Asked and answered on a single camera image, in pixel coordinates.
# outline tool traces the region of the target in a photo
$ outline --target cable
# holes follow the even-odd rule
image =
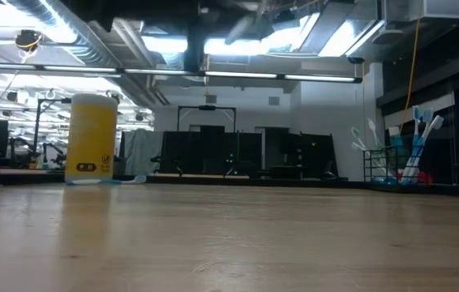
[[[365,141],[367,140],[367,108],[365,105],[365,62],[362,63],[362,125],[363,125],[363,133],[365,135],[363,138]]]
[[[423,17],[423,8],[424,8],[424,0],[421,0],[421,8],[420,8],[420,12],[418,13],[417,27],[415,29],[414,56],[413,56],[412,63],[411,63],[410,84],[408,85],[408,97],[406,98],[405,112],[402,115],[402,122],[401,122],[401,127],[399,128],[399,133],[402,133],[402,127],[404,126],[405,120],[406,120],[406,112],[408,111],[408,107],[410,107],[411,88],[414,85],[415,61],[417,59],[418,29],[420,28],[421,18]]]
[[[16,44],[16,45],[17,45],[17,47],[20,48],[20,49],[31,49],[33,46],[38,45],[38,43],[41,41],[41,39],[42,39],[42,35],[40,35],[40,36],[36,39],[36,41],[34,41],[34,42],[31,43],[31,44],[27,44],[27,45],[19,45],[19,44]]]
[[[41,38],[39,37],[38,40],[36,42],[33,42],[30,46],[29,46],[29,51],[22,57],[22,60],[21,60],[21,64],[24,64],[26,63],[26,61],[33,57],[35,55],[35,53],[32,53],[32,49],[33,48],[36,48],[36,45],[38,44],[38,42],[41,40]],[[15,73],[13,74],[13,77],[11,78],[11,81],[10,83],[6,86],[6,88],[4,89],[4,91],[2,92],[1,96],[0,96],[0,102],[2,101],[2,99],[4,98],[4,96],[6,95],[6,93],[8,92],[8,90],[10,89],[11,85],[13,84],[13,81],[15,81],[15,78],[17,77],[17,75],[19,74],[19,70],[15,71]]]

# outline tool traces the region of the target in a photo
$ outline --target metal frame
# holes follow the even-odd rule
[[[181,124],[181,110],[182,109],[198,109],[198,110],[205,110],[202,109],[203,105],[200,106],[190,106],[190,105],[180,105],[178,106],[178,126],[177,131],[179,131],[179,125]],[[217,107],[213,106],[213,110],[233,110],[233,133],[237,131],[237,108],[234,107]]]
[[[85,77],[121,78],[123,75],[168,75],[168,76],[199,76],[217,78],[272,79],[287,81],[335,82],[359,84],[361,77],[339,75],[301,75],[286,73],[255,73],[255,72],[222,72],[222,71],[178,71],[140,68],[112,67],[79,67],[56,65],[32,65],[17,63],[0,63],[0,73],[16,73],[28,75],[79,75]]]
[[[47,101],[52,101],[52,102],[57,102],[60,101],[62,103],[71,103],[70,98],[62,98],[62,99],[49,99],[49,98],[41,98],[37,100],[37,106],[36,106],[36,119],[35,119],[35,134],[33,135],[33,146],[32,150],[33,152],[36,152],[36,144],[38,142],[38,128],[41,123],[41,114],[42,114],[42,104]]]

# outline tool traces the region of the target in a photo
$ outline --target pipe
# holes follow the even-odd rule
[[[143,48],[136,44],[135,39],[130,37],[129,33],[129,31],[131,31],[134,34],[134,31],[130,26],[127,25],[122,25],[122,21],[118,19],[117,21],[113,22],[113,29],[122,38],[123,42],[127,45],[129,50],[135,55],[135,57],[138,60],[140,60],[146,67],[153,67],[152,59],[148,59],[145,56],[145,50],[148,52],[147,48],[144,46],[144,44]],[[153,78],[153,76],[145,76],[147,83],[147,86],[144,87],[145,92],[148,95],[152,96],[155,100],[158,100],[162,105],[167,105],[167,103],[161,99],[161,96],[157,95],[154,92],[157,91],[157,88],[153,88],[149,85],[152,83]]]
[[[143,39],[141,38],[141,36],[138,36],[138,35],[135,34],[134,29],[132,29],[132,26],[131,26],[131,24],[129,24],[128,21],[126,21],[124,19],[120,19],[119,23],[122,25],[123,28],[125,28],[125,32],[127,33],[127,35],[132,39],[134,44],[138,47],[139,51],[143,54],[143,56],[146,59],[146,62],[148,63],[148,65],[150,67],[155,67],[156,64],[154,63],[152,54],[147,49],[147,46],[143,42]]]
[[[73,42],[79,45],[72,48],[65,48],[67,52],[76,56],[88,67],[120,67],[122,63],[106,47],[94,31],[65,5],[58,0],[6,0],[17,10],[26,13],[43,24],[50,27],[61,27],[70,29],[77,38]],[[117,84],[126,95],[137,105],[153,107],[156,101],[145,96],[140,86],[132,77],[123,76],[120,79],[109,79]]]
[[[124,30],[119,22],[113,22],[113,29],[122,38],[123,42],[125,42],[129,50],[138,60],[140,60],[146,67],[152,67],[150,62],[145,58],[143,52],[135,45],[134,41],[132,41],[132,39],[128,36],[127,31]]]

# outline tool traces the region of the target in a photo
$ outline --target ceiling light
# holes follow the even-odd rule
[[[204,52],[214,55],[254,56],[259,53],[259,48],[258,40],[237,40],[231,45],[226,45],[224,39],[213,38],[206,41]]]
[[[162,54],[184,53],[188,47],[185,38],[142,36],[147,48]],[[204,52],[213,55],[226,56],[253,56],[260,50],[258,40],[236,40],[231,45],[226,45],[224,39],[210,38],[206,40]]]
[[[188,48],[186,38],[142,36],[148,50],[159,53],[183,53]]]
[[[126,69],[126,73],[133,74],[150,74],[150,75],[188,75],[188,71],[180,70],[159,70],[159,69]]]
[[[52,25],[43,24],[40,20],[35,17],[24,13],[9,3],[0,5],[0,27],[17,28],[35,28],[36,30],[42,31],[51,40],[58,43],[72,43],[76,41],[77,35],[73,30],[66,24],[66,22],[54,11],[51,5],[47,3],[47,0],[40,0],[41,4],[51,12],[53,12],[56,21]]]
[[[219,77],[243,77],[243,78],[262,78],[274,79],[276,74],[268,73],[245,73],[245,72],[219,72],[219,71],[206,71],[206,76],[219,76]]]
[[[352,83],[356,80],[353,77],[316,76],[316,75],[286,75],[285,79],[297,80],[297,81],[326,81],[326,82],[349,82],[349,83]]]
[[[354,26],[347,20],[336,30],[318,55],[320,57],[340,57],[355,41]]]
[[[0,63],[0,69],[3,69],[3,70],[35,70],[35,66],[27,65],[27,64]]]
[[[299,33],[298,39],[294,41],[291,45],[291,52],[295,51],[296,49],[299,49],[303,45],[319,17],[320,13],[315,13],[300,19],[300,26],[302,27],[302,31]]]
[[[116,73],[115,68],[100,67],[71,67],[71,66],[44,66],[47,71],[70,71],[86,73]]]
[[[381,20],[378,24],[375,25],[366,35],[364,35],[352,48],[350,48],[345,55],[350,56],[356,50],[358,50],[366,41],[368,41],[377,31],[379,31],[384,26],[384,20]]]

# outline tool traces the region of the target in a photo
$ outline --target fluorescent light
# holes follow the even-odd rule
[[[206,71],[206,76],[219,76],[219,77],[243,77],[243,78],[264,78],[274,79],[276,74],[267,73],[245,73],[245,72],[219,72],[219,71]]]
[[[354,82],[352,77],[333,77],[333,76],[316,76],[316,75],[286,75],[287,80],[297,81],[328,81],[328,82]]]
[[[51,25],[42,24],[42,32],[48,36],[51,40],[58,43],[70,44],[75,42],[78,35],[75,31],[67,24],[67,22],[60,16],[59,13],[53,8],[53,4],[49,4],[47,0],[40,0],[40,4],[53,16],[54,21]]]
[[[0,69],[4,70],[35,70],[35,66],[27,64],[0,63]]]
[[[47,71],[71,71],[71,72],[86,72],[86,73],[116,73],[115,68],[100,68],[100,67],[71,67],[71,66],[44,66]]]
[[[226,45],[224,39],[208,39],[204,45],[204,52],[213,55],[227,56],[254,56],[259,53],[260,41],[236,40],[231,45]]]
[[[260,53],[266,54],[270,49],[279,49],[291,45],[300,30],[301,28],[286,28],[273,32],[260,42]]]
[[[318,54],[320,57],[340,57],[356,41],[354,26],[346,20],[328,40],[325,47]]]
[[[142,36],[148,50],[159,53],[183,53],[188,48],[186,38]]]
[[[179,70],[159,70],[159,69],[125,69],[126,73],[151,74],[151,75],[188,75],[188,71]]]
[[[358,50],[366,41],[368,41],[378,30],[380,30],[384,25],[384,20],[381,20],[378,24],[375,25],[366,35],[364,35],[352,48],[350,48],[345,55],[350,56],[356,50]]]
[[[298,39],[294,41],[291,45],[291,52],[295,51],[296,49],[300,49],[300,47],[303,45],[303,43],[309,36],[309,33],[311,33],[311,30],[315,26],[316,21],[318,21],[319,17],[320,13],[315,13],[300,19],[300,26],[302,27],[302,31],[298,35]]]

